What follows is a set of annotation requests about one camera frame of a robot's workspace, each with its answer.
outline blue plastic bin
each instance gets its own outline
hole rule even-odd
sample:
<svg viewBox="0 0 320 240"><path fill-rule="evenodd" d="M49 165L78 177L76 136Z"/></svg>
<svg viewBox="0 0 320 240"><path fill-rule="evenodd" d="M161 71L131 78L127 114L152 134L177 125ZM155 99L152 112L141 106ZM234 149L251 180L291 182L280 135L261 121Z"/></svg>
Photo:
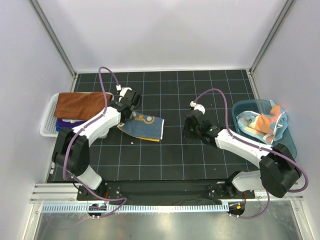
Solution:
<svg viewBox="0 0 320 240"><path fill-rule="evenodd" d="M271 107L269 100L252 99L252 100L243 100L243 101L239 101L239 102L235 103L232 107L232 110L231 110L233 122L235 125L235 131L238 134L240 134L241 136L244 136L248 139L252 139L256 142L261 142L258 139L245 134L244 132L242 132L239 129L238 122L237 122L237 116L244 111L253 111L253 112L256 112L259 114L268 115L268 114L270 114L271 109L272 109L272 107ZM290 150L293 158L294 159L296 158L297 149L296 149L294 141L292 140L292 137L290 135L288 128L284 131L282 138L278 141L274 141L272 145L275 146L277 144L285 145Z"/></svg>

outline white plastic basket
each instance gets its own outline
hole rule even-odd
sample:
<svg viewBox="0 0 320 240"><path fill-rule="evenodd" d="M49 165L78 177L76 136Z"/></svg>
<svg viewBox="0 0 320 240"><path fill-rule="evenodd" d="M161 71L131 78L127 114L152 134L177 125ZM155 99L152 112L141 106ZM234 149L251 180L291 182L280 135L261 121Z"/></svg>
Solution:
<svg viewBox="0 0 320 240"><path fill-rule="evenodd" d="M48 103L48 106L46 107L45 114L43 116L43 119L41 121L41 127L40 127L40 134L44 137L54 137L56 138L58 136L58 131L56 131L56 123L57 118L54 116L54 113L56 111L56 106L58 102L59 93L54 94L50 102Z"/></svg>

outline black grid mat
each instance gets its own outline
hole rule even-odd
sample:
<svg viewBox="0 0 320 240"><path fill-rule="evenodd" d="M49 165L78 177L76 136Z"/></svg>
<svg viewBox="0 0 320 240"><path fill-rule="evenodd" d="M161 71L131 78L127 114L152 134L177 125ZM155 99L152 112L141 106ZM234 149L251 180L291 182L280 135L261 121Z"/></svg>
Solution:
<svg viewBox="0 0 320 240"><path fill-rule="evenodd" d="M137 110L164 119L163 140L151 142L126 135L117 128L97 139L90 147L90 164L106 180L221 179L235 171L256 167L228 151L184 139L184 118L196 95L210 88L221 89L227 99L229 123L234 129L231 107L241 100L254 99L245 70L121 72L116 76L122 87L141 93ZM106 91L117 95L110 73L102 74ZM101 92L97 73L78 76L75 92ZM199 101L212 123L225 125L224 102L218 93L208 93ZM48 182L63 181L55 168Z"/></svg>

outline brown towel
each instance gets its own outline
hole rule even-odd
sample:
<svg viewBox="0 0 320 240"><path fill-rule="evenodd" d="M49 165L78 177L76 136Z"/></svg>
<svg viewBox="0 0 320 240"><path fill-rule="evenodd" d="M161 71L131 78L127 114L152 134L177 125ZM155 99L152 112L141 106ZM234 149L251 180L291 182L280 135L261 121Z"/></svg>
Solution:
<svg viewBox="0 0 320 240"><path fill-rule="evenodd" d="M109 103L112 95L107 94L106 99ZM59 93L54 116L58 119L87 121L101 112L104 107L103 92L61 92Z"/></svg>

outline white wall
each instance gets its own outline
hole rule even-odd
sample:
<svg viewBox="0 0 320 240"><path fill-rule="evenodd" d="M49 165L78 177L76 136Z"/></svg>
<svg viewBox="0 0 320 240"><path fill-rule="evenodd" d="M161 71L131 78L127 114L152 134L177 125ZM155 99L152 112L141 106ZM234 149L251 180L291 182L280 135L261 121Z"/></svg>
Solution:
<svg viewBox="0 0 320 240"><path fill-rule="evenodd" d="M285 0L39 0L76 71L251 67Z"/></svg>
<svg viewBox="0 0 320 240"><path fill-rule="evenodd" d="M296 161L309 176L303 192L315 226L320 226L319 0L298 0L254 73L261 98L288 113Z"/></svg>
<svg viewBox="0 0 320 240"><path fill-rule="evenodd" d="M68 91L71 74L27 0L0 7L0 235L21 239L29 199L49 166L54 139L40 136L50 97Z"/></svg>

